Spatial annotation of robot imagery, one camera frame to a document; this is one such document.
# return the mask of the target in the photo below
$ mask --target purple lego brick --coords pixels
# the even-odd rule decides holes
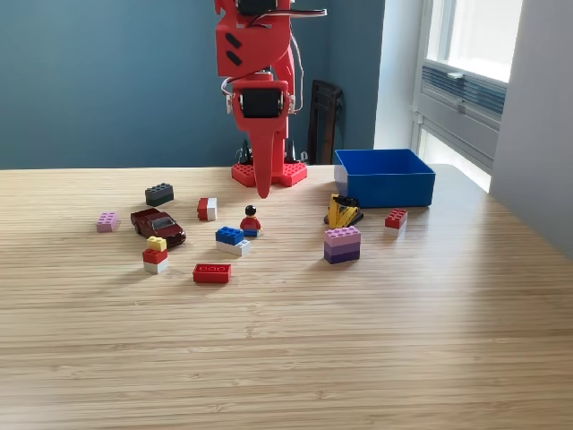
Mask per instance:
[[[360,242],[361,234],[358,228],[344,227],[324,232],[324,243],[330,246],[349,245]]]
[[[353,253],[354,251],[360,251],[360,242],[338,246],[330,246],[326,242],[324,243],[324,252],[329,253],[329,255],[348,254]]]
[[[360,258],[360,251],[354,251],[352,253],[330,255],[326,251],[324,252],[324,259],[330,264],[338,264],[339,262],[350,262],[352,260],[358,260]]]
[[[96,230],[99,233],[107,233],[117,228],[119,220],[115,212],[104,212],[96,222]]]

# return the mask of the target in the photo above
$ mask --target red lego brick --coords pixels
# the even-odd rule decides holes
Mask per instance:
[[[201,221],[207,221],[207,202],[209,199],[203,198],[197,204],[197,218]]]
[[[394,209],[384,220],[384,226],[388,228],[400,228],[406,221],[408,211],[404,209]]]
[[[227,284],[230,280],[230,264],[200,263],[193,271],[193,281],[201,284]]]
[[[252,165],[235,164],[231,169],[231,177],[244,186],[255,186],[254,167]]]
[[[206,198],[199,199],[199,203],[197,204],[197,211],[206,211],[208,201],[209,199]]]
[[[143,262],[159,264],[167,258],[167,249],[165,251],[156,251],[155,249],[146,249],[143,251]]]

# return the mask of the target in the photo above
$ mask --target red robot arm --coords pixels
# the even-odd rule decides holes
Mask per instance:
[[[216,29],[218,74],[233,83],[227,106],[239,130],[246,132],[251,141],[253,182],[264,199],[272,183],[290,186],[306,177],[304,165],[289,167],[286,172],[284,160],[288,115],[295,111],[290,20],[296,14],[324,15],[326,11],[292,11],[290,0],[275,0],[262,13],[243,15],[239,10],[242,2],[252,4],[253,0],[215,0],[216,12],[225,11]],[[270,71],[263,71],[269,66],[276,80]],[[284,176],[292,176],[294,171],[296,180],[291,177],[285,181]]]

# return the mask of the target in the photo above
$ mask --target dark gray lego brick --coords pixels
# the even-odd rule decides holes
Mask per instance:
[[[166,183],[155,185],[145,190],[146,199],[160,199],[168,194],[173,194],[173,186]]]
[[[173,193],[168,194],[168,195],[164,195],[163,197],[160,197],[158,199],[154,199],[154,198],[147,198],[145,199],[145,203],[149,206],[159,206],[163,203],[167,203],[167,202],[171,202],[173,200]]]

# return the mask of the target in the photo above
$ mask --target white wall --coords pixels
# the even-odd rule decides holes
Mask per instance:
[[[409,148],[423,0],[386,0],[374,148]]]
[[[524,0],[491,193],[573,257],[572,17]]]

